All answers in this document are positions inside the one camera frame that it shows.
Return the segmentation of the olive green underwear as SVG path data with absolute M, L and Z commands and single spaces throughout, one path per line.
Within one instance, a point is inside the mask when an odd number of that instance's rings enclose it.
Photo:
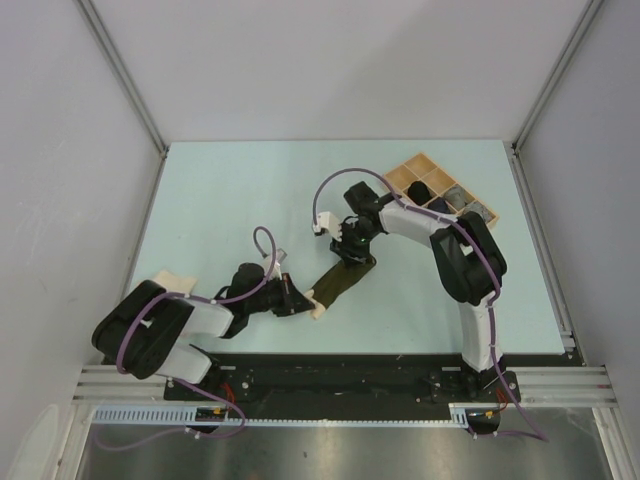
M 304 294 L 314 305 L 310 311 L 313 320 L 318 320 L 340 295 L 359 283 L 377 264 L 373 256 L 363 263 L 348 263 L 339 260 Z

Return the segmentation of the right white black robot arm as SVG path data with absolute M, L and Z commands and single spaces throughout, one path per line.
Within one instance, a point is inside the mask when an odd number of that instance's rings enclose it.
M 444 290 L 458 303 L 463 344 L 471 368 L 461 376 L 463 393 L 484 401 L 497 389 L 490 370 L 499 363 L 495 312 L 507 264 L 483 218 L 476 212 L 453 216 L 415 206 L 359 182 L 344 194 L 353 215 L 332 230 L 330 250 L 347 270 L 373 263 L 371 242 L 395 234 L 428 247 Z

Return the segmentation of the grey beige underwear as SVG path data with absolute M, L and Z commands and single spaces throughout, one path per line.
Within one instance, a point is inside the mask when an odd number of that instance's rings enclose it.
M 444 194 L 444 198 L 456 210 L 461 210 L 467 205 L 466 193 L 460 185 L 451 187 Z

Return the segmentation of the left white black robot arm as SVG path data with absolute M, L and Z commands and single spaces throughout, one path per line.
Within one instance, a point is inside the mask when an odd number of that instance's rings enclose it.
M 197 336 L 231 339 L 253 314 L 287 317 L 315 308 L 288 273 L 264 276 L 263 266 L 244 263 L 215 302 L 204 304 L 183 292 L 168 295 L 165 280 L 145 280 L 97 325 L 91 344 L 139 380 L 178 378 L 197 398 L 210 399 L 220 390 L 221 376 L 211 369 L 212 356 L 196 345 Z

